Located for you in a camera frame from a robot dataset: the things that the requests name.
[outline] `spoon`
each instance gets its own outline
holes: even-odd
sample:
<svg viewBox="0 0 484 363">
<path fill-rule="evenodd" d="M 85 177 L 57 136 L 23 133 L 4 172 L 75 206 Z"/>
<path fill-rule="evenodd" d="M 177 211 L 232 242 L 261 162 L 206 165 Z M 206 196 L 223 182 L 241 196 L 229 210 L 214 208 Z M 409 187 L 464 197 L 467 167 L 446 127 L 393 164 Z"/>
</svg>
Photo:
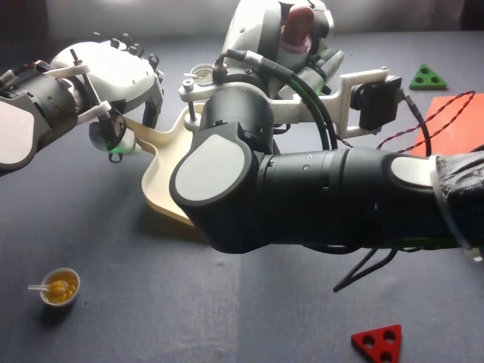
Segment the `spoon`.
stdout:
<svg viewBox="0 0 484 363">
<path fill-rule="evenodd" d="M 46 291 L 52 295 L 63 295 L 69 288 L 66 281 L 54 281 L 49 285 L 29 285 L 29 290 Z"/>
</svg>

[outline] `white wall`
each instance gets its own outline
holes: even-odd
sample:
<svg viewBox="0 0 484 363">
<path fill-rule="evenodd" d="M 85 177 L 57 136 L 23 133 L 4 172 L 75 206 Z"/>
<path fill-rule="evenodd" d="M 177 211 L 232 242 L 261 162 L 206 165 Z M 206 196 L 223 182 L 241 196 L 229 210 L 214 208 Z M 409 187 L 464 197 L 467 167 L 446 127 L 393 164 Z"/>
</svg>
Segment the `white wall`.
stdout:
<svg viewBox="0 0 484 363">
<path fill-rule="evenodd" d="M 238 0 L 47 0 L 51 36 L 225 34 Z M 338 32 L 458 29 L 464 0 L 327 0 Z"/>
</svg>

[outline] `robotic hand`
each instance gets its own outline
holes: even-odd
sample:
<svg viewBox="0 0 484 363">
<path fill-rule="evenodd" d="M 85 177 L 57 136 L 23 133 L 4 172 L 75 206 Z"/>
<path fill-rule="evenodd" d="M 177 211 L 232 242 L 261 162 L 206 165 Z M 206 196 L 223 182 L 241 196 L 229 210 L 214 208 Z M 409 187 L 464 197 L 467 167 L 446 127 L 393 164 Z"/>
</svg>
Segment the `robotic hand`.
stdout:
<svg viewBox="0 0 484 363">
<path fill-rule="evenodd" d="M 159 58 L 123 42 L 83 42 L 64 49 L 51 64 L 41 60 L 0 77 L 0 175 L 21 169 L 36 152 L 77 125 L 89 125 L 92 144 L 113 154 L 141 148 L 123 114 L 145 103 L 143 125 L 154 128 L 163 103 Z"/>
<path fill-rule="evenodd" d="M 321 50 L 318 37 L 327 33 L 322 30 L 332 27 L 329 12 L 316 0 L 305 7 L 257 3 L 263 6 L 251 8 L 252 1 L 242 0 L 237 8 L 213 83 L 194 77 L 179 91 L 189 106 L 209 100 L 201 116 L 192 112 L 185 118 L 193 141 L 169 189 L 210 244 L 224 253 L 267 244 L 301 244 L 336 254 L 371 248 L 335 291 L 385 265 L 398 250 L 479 245 L 484 152 L 420 158 L 337 150 L 338 139 L 374 132 L 395 119 L 401 79 L 385 68 L 353 73 L 341 76 L 335 95 L 318 97 L 337 67 L 321 75 L 315 64 L 322 59 L 319 69 L 339 64 L 334 60 L 339 52 L 329 58 L 323 52 L 316 63 L 312 57 Z M 311 30 L 306 24 L 312 18 L 318 20 Z M 312 76 L 305 82 L 301 72 Z M 288 88 L 299 98 L 279 99 Z M 347 127 L 350 107 L 361 111 L 359 127 Z M 276 126 L 309 120 L 316 121 L 324 149 L 330 144 L 333 150 L 279 154 Z M 324 142 L 327 134 L 330 143 Z M 356 274 L 380 248 L 390 248 L 389 256 Z"/>
</svg>

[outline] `red wire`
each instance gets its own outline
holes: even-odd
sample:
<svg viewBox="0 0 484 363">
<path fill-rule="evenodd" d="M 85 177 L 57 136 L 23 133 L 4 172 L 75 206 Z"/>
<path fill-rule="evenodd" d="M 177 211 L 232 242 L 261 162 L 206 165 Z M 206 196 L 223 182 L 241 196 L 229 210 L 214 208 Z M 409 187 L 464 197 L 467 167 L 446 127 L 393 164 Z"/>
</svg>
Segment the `red wire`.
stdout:
<svg viewBox="0 0 484 363">
<path fill-rule="evenodd" d="M 455 96 L 454 98 L 452 98 L 451 100 L 449 100 L 446 104 L 444 104 L 442 107 L 440 107 L 433 115 L 429 116 L 426 120 L 425 120 L 425 123 L 428 123 L 430 120 L 434 119 L 439 113 L 441 113 L 449 104 L 451 104 L 452 102 L 454 102 L 455 100 L 459 99 L 459 98 L 462 98 L 463 96 L 465 95 L 470 95 L 469 99 L 464 103 L 464 105 L 462 105 L 461 109 L 455 114 L 454 117 L 451 118 L 451 120 L 446 123 L 440 130 L 434 132 L 430 138 L 433 138 L 434 136 L 437 136 L 440 132 L 444 131 L 445 129 L 447 129 L 460 115 L 461 113 L 465 110 L 465 108 L 469 105 L 469 103 L 472 101 L 472 99 L 474 98 L 474 96 L 476 95 L 476 91 L 467 91 L 467 92 L 464 92 L 464 93 L 461 93 L 457 96 Z M 398 138 L 399 136 L 402 136 L 402 135 L 405 135 L 405 134 L 408 134 L 409 132 L 413 132 L 417 129 L 420 128 L 420 125 L 419 126 L 415 126 L 414 128 L 411 128 L 411 129 L 408 129 L 408 130 L 405 130 L 403 132 L 398 132 L 396 134 L 394 134 L 394 136 L 390 136 L 389 138 L 386 138 L 385 140 L 383 140 L 383 142 L 381 144 L 379 144 L 377 146 L 377 149 L 381 149 L 381 147 L 383 146 L 383 144 L 387 143 L 388 141 L 390 140 L 393 140 L 394 138 Z M 416 143 L 415 145 L 413 146 L 410 146 L 410 147 L 407 147 L 406 149 L 404 150 L 400 150 L 398 151 L 399 153 L 404 153 L 406 151 L 410 151 L 414 148 L 416 148 L 417 146 L 420 146 L 424 143 L 425 141 L 419 141 L 418 143 Z"/>
</svg>

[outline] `hole in triangle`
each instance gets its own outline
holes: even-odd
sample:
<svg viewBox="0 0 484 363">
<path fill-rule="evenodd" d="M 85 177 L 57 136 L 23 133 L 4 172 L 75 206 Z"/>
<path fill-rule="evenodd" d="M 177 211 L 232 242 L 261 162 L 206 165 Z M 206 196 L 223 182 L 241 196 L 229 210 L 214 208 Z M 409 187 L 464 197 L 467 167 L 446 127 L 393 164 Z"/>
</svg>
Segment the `hole in triangle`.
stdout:
<svg viewBox="0 0 484 363">
<path fill-rule="evenodd" d="M 385 333 L 383 333 L 383 338 L 386 340 L 387 343 L 394 343 L 396 336 L 395 333 L 393 333 L 391 330 L 387 330 L 385 331 Z"/>
<path fill-rule="evenodd" d="M 380 355 L 381 363 L 391 363 L 392 362 L 392 355 L 388 352 L 383 352 Z"/>
<path fill-rule="evenodd" d="M 372 336 L 370 335 L 365 335 L 363 337 L 363 344 L 367 347 L 367 348 L 373 348 L 374 345 L 375 345 L 375 339 L 373 339 Z"/>
</svg>

